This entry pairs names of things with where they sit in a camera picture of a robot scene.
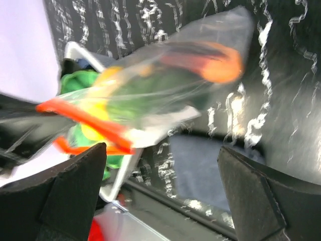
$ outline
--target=white container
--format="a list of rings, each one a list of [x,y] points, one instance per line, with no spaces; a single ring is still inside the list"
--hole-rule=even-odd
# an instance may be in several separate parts
[[[64,57],[73,60],[85,59],[97,72],[102,72],[107,67],[104,65],[104,57],[106,58],[106,56],[91,53],[76,42],[67,43]],[[168,127],[162,130],[152,130],[151,132],[133,130],[133,133],[137,133],[136,136],[139,137],[137,138],[136,143],[133,143],[133,147],[135,147],[135,155],[124,156],[115,182],[112,185],[106,185],[100,188],[99,195],[104,201],[112,202],[116,199],[123,182],[129,177],[133,169],[136,167],[143,148],[156,145],[167,136],[168,130],[170,129],[171,127]]]

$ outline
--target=marble countertop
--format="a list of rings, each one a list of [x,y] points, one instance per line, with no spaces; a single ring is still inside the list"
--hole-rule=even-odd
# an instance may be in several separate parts
[[[246,72],[235,86],[220,89],[213,106],[182,129],[257,149],[268,166],[321,184],[321,6],[316,0],[46,1],[59,57],[68,41],[114,58],[126,56],[192,20],[238,5],[244,5],[256,23]],[[147,168],[147,185],[176,198],[168,145],[164,140],[152,147],[152,157],[143,156],[141,168]],[[225,212],[193,200],[182,200],[182,205],[233,226]]]

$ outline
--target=plastic bag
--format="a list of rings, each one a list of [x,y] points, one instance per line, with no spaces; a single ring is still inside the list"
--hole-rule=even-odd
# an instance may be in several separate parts
[[[198,117],[218,88],[242,75],[252,31],[242,7],[192,22],[167,41],[116,61],[91,88],[60,95],[42,109],[86,119],[82,132],[97,142],[154,145],[151,140]],[[59,105],[68,108],[61,113]]]

